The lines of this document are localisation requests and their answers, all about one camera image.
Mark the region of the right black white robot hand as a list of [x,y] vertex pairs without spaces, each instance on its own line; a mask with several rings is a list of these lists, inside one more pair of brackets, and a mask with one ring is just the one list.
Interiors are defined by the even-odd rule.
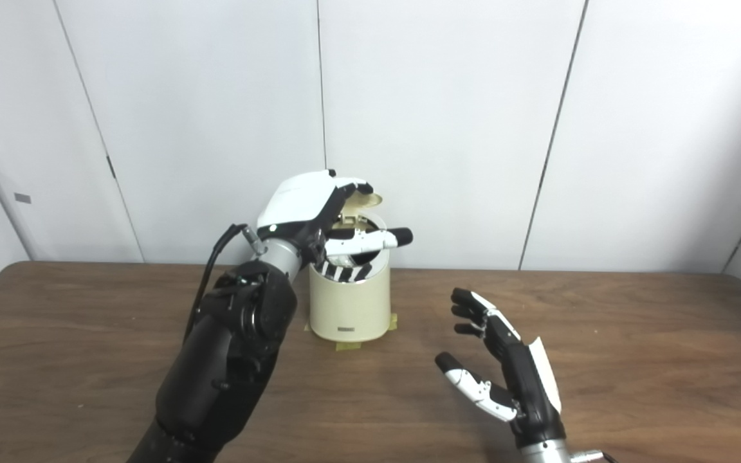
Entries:
[[435,357],[444,377],[477,408],[509,424],[518,448],[567,439],[558,384],[542,340],[524,343],[496,305],[470,290],[456,287],[451,302],[451,313],[467,320],[456,323],[455,332],[482,340],[505,385],[484,379],[449,352]]

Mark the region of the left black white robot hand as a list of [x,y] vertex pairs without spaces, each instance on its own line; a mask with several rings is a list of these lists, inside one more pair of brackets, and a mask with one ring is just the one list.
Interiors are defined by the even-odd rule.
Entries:
[[327,262],[355,266],[356,257],[408,246],[409,228],[347,231],[337,227],[350,202],[378,199],[364,179],[338,177],[335,170],[312,171],[279,185],[257,220],[266,246],[259,260],[288,273]]

